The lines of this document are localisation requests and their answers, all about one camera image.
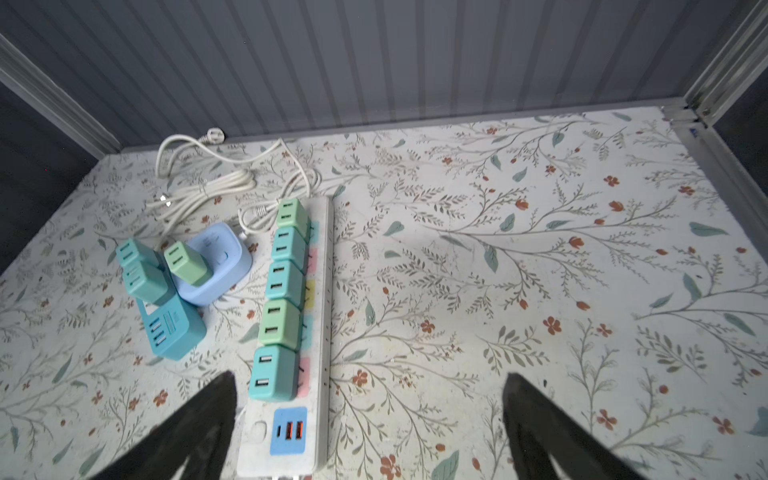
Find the blue square socket cube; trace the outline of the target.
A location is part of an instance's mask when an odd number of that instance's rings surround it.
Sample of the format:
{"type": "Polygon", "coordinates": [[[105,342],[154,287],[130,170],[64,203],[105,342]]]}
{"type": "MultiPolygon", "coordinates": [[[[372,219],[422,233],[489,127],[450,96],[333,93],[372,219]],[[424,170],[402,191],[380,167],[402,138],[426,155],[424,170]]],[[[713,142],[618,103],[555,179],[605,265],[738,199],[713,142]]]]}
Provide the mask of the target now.
{"type": "Polygon", "coordinates": [[[214,224],[182,245],[186,251],[196,252],[192,258],[196,261],[201,257],[211,273],[205,283],[195,286],[173,272],[179,295],[195,306],[206,306],[219,299],[248,274],[253,264],[243,241],[226,223],[214,224]]]}

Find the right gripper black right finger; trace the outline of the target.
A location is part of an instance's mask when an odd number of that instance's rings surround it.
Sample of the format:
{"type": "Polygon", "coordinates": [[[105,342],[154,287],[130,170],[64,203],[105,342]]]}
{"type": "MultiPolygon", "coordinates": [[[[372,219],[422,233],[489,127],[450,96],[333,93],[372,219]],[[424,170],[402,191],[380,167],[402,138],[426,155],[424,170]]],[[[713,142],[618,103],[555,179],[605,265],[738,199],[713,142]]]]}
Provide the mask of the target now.
{"type": "Polygon", "coordinates": [[[558,464],[571,479],[640,479],[522,375],[509,374],[503,421],[520,479],[556,479],[558,464]]]}

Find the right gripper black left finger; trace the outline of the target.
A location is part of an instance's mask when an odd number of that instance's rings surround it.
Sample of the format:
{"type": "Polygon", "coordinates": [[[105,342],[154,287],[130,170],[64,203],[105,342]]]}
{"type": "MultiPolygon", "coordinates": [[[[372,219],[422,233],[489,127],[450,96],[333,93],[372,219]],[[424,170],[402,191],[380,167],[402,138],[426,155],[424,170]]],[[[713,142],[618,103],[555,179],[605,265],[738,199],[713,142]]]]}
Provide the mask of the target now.
{"type": "Polygon", "coordinates": [[[235,427],[237,387],[226,371],[97,479],[219,479],[235,427]]]}

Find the teal power strip with USB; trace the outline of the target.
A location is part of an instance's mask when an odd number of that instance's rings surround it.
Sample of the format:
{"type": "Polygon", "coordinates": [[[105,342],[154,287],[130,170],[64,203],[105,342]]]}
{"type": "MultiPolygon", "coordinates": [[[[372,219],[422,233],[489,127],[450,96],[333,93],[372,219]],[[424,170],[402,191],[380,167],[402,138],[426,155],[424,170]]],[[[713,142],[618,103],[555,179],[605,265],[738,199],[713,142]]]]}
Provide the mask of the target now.
{"type": "Polygon", "coordinates": [[[176,290],[162,304],[138,299],[138,309],[154,355],[179,361],[206,336],[207,329],[197,308],[176,290]]]}

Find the white long power strip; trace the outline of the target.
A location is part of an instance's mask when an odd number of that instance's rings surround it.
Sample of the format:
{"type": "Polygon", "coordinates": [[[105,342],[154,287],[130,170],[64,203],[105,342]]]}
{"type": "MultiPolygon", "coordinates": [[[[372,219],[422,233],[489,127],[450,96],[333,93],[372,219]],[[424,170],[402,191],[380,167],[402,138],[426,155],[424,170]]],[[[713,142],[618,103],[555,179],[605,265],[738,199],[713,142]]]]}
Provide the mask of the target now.
{"type": "Polygon", "coordinates": [[[328,197],[300,201],[310,226],[297,394],[264,402],[248,393],[236,462],[240,479],[303,479],[328,458],[334,212],[328,197]]]}

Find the teal plug cube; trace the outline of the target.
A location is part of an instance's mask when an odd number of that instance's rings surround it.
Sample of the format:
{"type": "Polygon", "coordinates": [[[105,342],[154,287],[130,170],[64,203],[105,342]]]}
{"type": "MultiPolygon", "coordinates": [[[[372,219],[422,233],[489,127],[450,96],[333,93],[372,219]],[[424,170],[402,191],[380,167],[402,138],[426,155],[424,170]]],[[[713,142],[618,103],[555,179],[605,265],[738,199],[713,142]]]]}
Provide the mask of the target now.
{"type": "Polygon", "coordinates": [[[299,355],[281,345],[255,351],[249,381],[249,398],[264,402],[293,400],[298,389],[299,355]]]}
{"type": "Polygon", "coordinates": [[[128,270],[133,264],[139,262],[162,269],[160,254],[135,238],[129,238],[118,245],[116,257],[123,270],[128,270]]]}
{"type": "Polygon", "coordinates": [[[289,260],[273,261],[266,282],[266,298],[283,299],[302,310],[305,302],[305,276],[289,260]]]}
{"type": "Polygon", "coordinates": [[[132,262],[125,267],[122,279],[130,296],[148,304],[160,306],[176,294],[167,269],[144,261],[132,262]]]}
{"type": "Polygon", "coordinates": [[[289,261],[302,273],[306,272],[307,242],[294,227],[279,227],[272,245],[273,261],[289,261]]]}

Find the green plug cube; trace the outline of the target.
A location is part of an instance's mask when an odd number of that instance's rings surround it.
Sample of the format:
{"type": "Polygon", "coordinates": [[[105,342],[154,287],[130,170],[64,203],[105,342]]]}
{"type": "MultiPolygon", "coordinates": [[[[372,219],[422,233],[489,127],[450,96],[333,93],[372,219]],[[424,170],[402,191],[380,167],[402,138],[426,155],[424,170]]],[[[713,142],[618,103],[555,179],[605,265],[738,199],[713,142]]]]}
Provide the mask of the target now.
{"type": "Polygon", "coordinates": [[[182,241],[165,249],[164,259],[173,275],[194,287],[204,285],[213,276],[207,260],[182,241]]]}
{"type": "Polygon", "coordinates": [[[298,198],[279,202],[276,225],[278,228],[294,228],[305,242],[309,239],[309,216],[298,198]]]}
{"type": "Polygon", "coordinates": [[[298,351],[301,343],[300,310],[286,299],[268,300],[264,304],[258,341],[265,346],[280,345],[298,351]]]}

